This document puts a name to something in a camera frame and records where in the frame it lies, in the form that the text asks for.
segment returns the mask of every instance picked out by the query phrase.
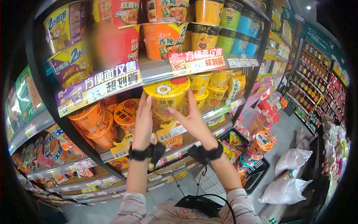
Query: hand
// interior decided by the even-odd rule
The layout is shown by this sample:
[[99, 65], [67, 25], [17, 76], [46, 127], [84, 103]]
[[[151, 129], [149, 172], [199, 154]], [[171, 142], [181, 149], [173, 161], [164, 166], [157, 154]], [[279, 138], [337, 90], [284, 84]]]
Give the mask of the hand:
[[187, 117], [173, 108], [168, 108], [168, 111], [192, 136], [201, 142], [206, 150], [217, 148], [218, 142], [204, 122], [203, 116], [197, 107], [197, 103], [190, 88], [187, 91], [187, 99], [189, 102], [189, 115]]
[[150, 142], [153, 130], [152, 96], [143, 91], [135, 119], [132, 149], [144, 151]]

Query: pink striped shirt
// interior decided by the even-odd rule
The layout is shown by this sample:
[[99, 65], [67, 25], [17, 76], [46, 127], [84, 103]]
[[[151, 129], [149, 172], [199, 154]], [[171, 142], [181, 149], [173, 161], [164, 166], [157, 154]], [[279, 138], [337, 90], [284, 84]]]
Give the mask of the pink striped shirt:
[[[229, 192], [226, 200], [230, 203], [237, 224], [262, 223], [247, 198], [243, 188]], [[219, 212], [220, 218], [208, 218], [195, 209], [175, 207], [177, 202], [168, 202], [147, 216], [145, 196], [138, 193], [128, 193], [123, 201], [118, 215], [111, 224], [232, 224], [232, 214], [225, 204]]]

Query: woman's right hand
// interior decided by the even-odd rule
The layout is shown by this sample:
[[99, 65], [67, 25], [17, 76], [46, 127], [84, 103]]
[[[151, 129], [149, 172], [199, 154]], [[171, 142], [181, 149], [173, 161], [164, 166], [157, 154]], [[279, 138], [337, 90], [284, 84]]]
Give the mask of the woman's right hand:
[[208, 126], [204, 122], [197, 103], [194, 99], [192, 90], [187, 91], [187, 99], [189, 102], [189, 115], [185, 117], [179, 111], [168, 108], [168, 111], [180, 122], [180, 124], [196, 139], [198, 139], [206, 150], [212, 150], [218, 147], [218, 142], [210, 132]]

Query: woman's left hand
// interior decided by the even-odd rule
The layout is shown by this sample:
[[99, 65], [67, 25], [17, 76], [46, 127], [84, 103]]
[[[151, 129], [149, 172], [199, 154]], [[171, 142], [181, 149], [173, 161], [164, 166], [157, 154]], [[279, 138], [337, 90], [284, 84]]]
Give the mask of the woman's left hand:
[[135, 120], [134, 138], [132, 149], [144, 151], [150, 142], [153, 131], [152, 96], [144, 91], [140, 98], [137, 116]]

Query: ceiling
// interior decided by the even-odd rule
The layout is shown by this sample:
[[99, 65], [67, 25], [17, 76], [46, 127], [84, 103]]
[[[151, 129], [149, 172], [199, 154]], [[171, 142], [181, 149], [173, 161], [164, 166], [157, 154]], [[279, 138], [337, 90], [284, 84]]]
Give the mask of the ceiling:
[[[289, 2], [291, 3], [296, 15], [299, 15], [303, 17], [305, 21], [312, 23], [315, 27], [326, 34], [331, 40], [333, 40], [338, 48], [341, 48], [341, 44], [338, 42], [336, 37], [328, 30], [330, 29], [329, 22], [327, 21], [327, 17], [321, 8], [323, 0], [289, 0]], [[321, 21], [328, 29], [317, 22], [317, 19], [318, 21]]]

